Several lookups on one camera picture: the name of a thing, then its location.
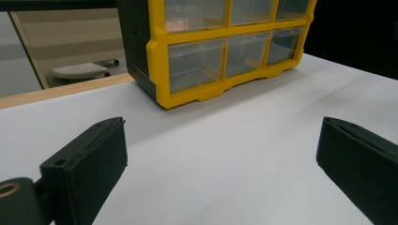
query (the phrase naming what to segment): screw hole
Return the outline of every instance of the screw hole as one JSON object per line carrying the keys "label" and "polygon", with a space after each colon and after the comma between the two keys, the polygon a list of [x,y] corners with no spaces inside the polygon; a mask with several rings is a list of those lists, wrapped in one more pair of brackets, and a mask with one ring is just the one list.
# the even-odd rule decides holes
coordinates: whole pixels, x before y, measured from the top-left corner
{"label": "screw hole", "polygon": [[0,198],[6,197],[20,188],[18,183],[5,184],[0,187]]}
{"label": "screw hole", "polygon": [[54,163],[54,165],[55,165],[55,166],[62,166],[62,165],[64,165],[66,162],[67,162],[67,161],[64,160],[64,159],[58,159],[58,160]]}

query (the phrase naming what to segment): black side panel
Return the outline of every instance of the black side panel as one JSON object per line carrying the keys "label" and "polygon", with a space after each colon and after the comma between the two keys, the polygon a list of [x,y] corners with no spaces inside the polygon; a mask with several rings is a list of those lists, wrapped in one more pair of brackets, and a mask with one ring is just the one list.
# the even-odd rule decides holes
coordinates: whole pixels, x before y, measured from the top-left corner
{"label": "black side panel", "polygon": [[120,28],[129,74],[156,100],[155,84],[149,80],[146,44],[150,40],[147,0],[118,0]]}

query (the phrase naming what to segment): wall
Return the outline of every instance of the wall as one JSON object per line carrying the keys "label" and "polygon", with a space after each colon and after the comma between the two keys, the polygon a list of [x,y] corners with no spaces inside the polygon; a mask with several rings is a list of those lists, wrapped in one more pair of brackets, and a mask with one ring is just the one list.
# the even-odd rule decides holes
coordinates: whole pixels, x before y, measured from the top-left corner
{"label": "wall", "polygon": [[41,90],[6,12],[0,12],[0,98]]}

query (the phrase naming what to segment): white table surface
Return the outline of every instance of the white table surface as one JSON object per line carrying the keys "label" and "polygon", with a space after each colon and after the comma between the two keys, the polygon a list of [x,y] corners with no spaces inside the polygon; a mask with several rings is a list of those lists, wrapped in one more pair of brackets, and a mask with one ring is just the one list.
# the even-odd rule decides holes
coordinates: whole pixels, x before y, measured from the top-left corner
{"label": "white table surface", "polygon": [[94,224],[371,224],[317,166],[322,119],[398,143],[398,81],[304,55],[283,75],[166,111],[135,82],[0,111],[0,180],[123,116],[129,166]]}

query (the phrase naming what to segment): black background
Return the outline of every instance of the black background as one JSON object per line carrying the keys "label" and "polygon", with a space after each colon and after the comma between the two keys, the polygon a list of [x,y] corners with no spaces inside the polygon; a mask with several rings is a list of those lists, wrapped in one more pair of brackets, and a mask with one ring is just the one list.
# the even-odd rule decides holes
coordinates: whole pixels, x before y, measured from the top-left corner
{"label": "black background", "polygon": [[398,0],[318,0],[304,51],[398,80]]}

